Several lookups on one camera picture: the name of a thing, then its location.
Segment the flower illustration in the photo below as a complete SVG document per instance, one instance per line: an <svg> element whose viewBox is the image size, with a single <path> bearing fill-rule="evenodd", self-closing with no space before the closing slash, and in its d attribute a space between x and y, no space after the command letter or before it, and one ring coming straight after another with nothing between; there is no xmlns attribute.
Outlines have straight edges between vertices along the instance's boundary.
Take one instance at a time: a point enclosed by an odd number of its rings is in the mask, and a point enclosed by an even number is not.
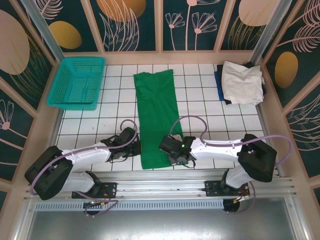
<svg viewBox="0 0 320 240"><path fill-rule="evenodd" d="M0 129L8 130L10 128L10 121L14 114L15 105L8 101L7 107L3 99L0 100Z"/></svg>
<svg viewBox="0 0 320 240"><path fill-rule="evenodd" d="M216 4L220 0L186 0L189 6Z"/></svg>
<svg viewBox="0 0 320 240"><path fill-rule="evenodd" d="M217 30L215 13L203 13L199 18L199 12L192 14L192 24L195 32L195 50L197 50L198 34L210 33Z"/></svg>
<svg viewBox="0 0 320 240"><path fill-rule="evenodd" d="M168 23L169 28L170 28L172 46L173 46L173 50L175 51L176 47L175 47L175 43L174 43L174 36L172 33L172 29L182 27L182 26L186 25L186 22L183 21L184 18L181 16L181 12L180 13L173 13L172 16L171 16L171 13L167 13L165 15L165 19L166 19L166 22Z"/></svg>

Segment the white cloth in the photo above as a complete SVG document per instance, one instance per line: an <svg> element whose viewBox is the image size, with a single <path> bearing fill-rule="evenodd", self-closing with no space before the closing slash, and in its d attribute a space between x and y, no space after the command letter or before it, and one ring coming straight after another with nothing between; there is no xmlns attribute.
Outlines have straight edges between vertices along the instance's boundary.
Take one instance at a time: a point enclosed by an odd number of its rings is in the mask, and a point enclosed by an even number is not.
<svg viewBox="0 0 320 240"><path fill-rule="evenodd" d="M232 104L257 105L264 100L260 66L245 66L225 61L222 69L222 91L224 99Z"/></svg>

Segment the green cloth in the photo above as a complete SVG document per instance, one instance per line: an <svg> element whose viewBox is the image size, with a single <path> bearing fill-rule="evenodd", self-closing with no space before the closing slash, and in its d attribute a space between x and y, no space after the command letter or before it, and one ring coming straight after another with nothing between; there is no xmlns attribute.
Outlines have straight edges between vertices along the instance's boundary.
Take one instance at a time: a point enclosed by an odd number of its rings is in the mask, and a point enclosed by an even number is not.
<svg viewBox="0 0 320 240"><path fill-rule="evenodd" d="M142 72L134 75L138 104L141 141L141 164L143 169L170 166L168 155L159 145L179 118L174 84L174 71L155 74ZM181 124L175 125L172 135L183 138Z"/></svg>

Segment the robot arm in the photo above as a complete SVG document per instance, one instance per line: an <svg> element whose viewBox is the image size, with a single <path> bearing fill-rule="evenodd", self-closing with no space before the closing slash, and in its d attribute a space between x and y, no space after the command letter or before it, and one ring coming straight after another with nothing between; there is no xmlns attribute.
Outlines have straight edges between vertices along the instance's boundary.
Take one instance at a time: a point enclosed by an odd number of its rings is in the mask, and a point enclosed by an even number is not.
<svg viewBox="0 0 320 240"><path fill-rule="evenodd" d="M252 134L246 134L243 139L205 142L219 145L238 144L255 138L257 137ZM180 141L168 135L163 138L159 149L169 155L171 165L201 159L221 159L239 163L236 168L228 169L223 175L221 188L225 192L229 188L238 189L251 180L271 182L277 156L277 152L261 140L241 146L213 147L192 136Z"/></svg>
<svg viewBox="0 0 320 240"><path fill-rule="evenodd" d="M101 190L100 180L90 171L76 172L87 165L106 163L120 157L128 158L141 154L139 137L129 145L118 149L98 149L96 147L116 147L128 143L135 134L130 127L120 135L114 135L92 146L91 150L80 151L58 160L50 166L38 179L34 190L42 200L53 198L60 192L83 192L94 196ZM57 146L49 147L26 171L24 177L31 184L39 172L52 160L75 150L60 150Z"/></svg>

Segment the grid tile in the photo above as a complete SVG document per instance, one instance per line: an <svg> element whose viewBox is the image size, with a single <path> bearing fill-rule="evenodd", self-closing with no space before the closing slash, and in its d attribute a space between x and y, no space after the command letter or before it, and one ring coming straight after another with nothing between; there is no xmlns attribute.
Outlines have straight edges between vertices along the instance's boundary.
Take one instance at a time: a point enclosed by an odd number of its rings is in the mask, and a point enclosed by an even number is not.
<svg viewBox="0 0 320 240"><path fill-rule="evenodd" d="M198 115L207 124L204 139L226 141L241 139L248 134L264 135L256 106L230 104L219 101L218 89L212 64L159 64L116 65L105 68L105 78L99 92L97 109L94 111L65 111L61 121L57 146L60 149L83 148L119 134L120 124L125 119L134 120L139 129L138 104L133 75L141 72L161 72L173 69L177 106L180 116ZM196 118L181 120L184 136L199 137L204 125ZM123 128L132 127L125 122ZM233 168L232 161L200 159L195 169ZM183 165L153 169L181 171ZM79 171L142 171L141 156L129 157L124 162L88 165Z"/></svg>

